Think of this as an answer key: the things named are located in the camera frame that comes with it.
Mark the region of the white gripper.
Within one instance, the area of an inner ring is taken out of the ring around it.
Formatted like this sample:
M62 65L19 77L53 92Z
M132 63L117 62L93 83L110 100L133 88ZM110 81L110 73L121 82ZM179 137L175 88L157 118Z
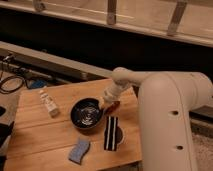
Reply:
M110 86L108 86L103 91L100 107L102 109L110 107L114 102L116 102L119 99L120 95L125 90L126 90L125 87L117 84L111 84Z

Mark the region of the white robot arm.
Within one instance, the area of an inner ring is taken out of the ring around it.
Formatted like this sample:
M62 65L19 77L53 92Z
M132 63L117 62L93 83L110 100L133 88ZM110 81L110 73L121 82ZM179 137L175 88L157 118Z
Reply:
M137 86L143 171L198 171L189 112L205 106L213 83L201 72L132 71L117 67L106 105Z

